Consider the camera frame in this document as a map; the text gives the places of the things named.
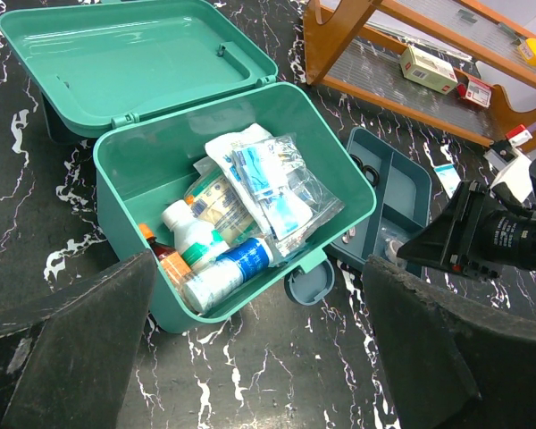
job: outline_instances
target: black marble table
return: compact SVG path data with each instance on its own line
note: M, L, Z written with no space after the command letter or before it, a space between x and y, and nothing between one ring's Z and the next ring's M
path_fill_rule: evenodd
M0 14L77 3L94 0L0 0ZM433 165L453 162L461 177L491 181L480 147L324 86L306 86L306 0L214 5L276 61L279 79L307 92L341 141L363 126L424 166L432 175L433 215L448 201ZM39 104L36 86L0 35L0 310L117 262L96 223L95 142L52 143ZM276 284L224 324L171 335L147 319L119 427L399 427L361 279L343 274L313 307L292 304ZM427 280L536 320L536 273L507 268L500 281L473 283L427 270Z

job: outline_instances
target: robotic arm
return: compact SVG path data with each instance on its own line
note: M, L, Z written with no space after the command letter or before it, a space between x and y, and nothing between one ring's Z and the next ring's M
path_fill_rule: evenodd
M529 174L536 198L536 159ZM398 257L481 281L498 278L502 265L536 271L536 209L521 206L504 184L463 181Z

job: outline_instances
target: yellow bottle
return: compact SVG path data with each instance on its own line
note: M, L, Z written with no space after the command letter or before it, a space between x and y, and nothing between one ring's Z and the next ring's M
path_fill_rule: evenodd
M527 38L518 45L518 50L529 65L536 67L536 38Z

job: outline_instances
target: orange label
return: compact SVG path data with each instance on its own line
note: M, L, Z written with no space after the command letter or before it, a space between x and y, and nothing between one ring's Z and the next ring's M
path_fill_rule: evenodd
M180 279L183 275L190 273L187 263L182 260L179 252L171 253L168 257L161 260L164 271L169 276L172 284L179 286Z

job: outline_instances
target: green box lid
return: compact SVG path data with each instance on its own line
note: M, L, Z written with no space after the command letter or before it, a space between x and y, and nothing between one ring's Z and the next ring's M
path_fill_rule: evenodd
M278 73L201 0L12 11L0 30L66 127L84 137L263 86Z

